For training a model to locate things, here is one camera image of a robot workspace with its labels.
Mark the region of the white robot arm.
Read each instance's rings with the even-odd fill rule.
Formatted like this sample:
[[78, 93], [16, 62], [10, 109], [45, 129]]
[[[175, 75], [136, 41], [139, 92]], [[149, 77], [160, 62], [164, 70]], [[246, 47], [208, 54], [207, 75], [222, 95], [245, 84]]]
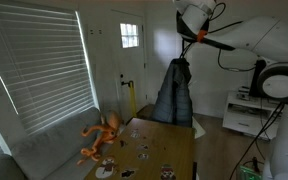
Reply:
[[264, 166], [263, 180], [288, 180], [288, 24], [258, 16], [221, 35], [208, 31], [216, 0], [172, 0], [177, 32], [188, 42], [221, 50], [248, 50], [265, 61], [256, 79], [258, 92], [283, 106], [276, 137]]

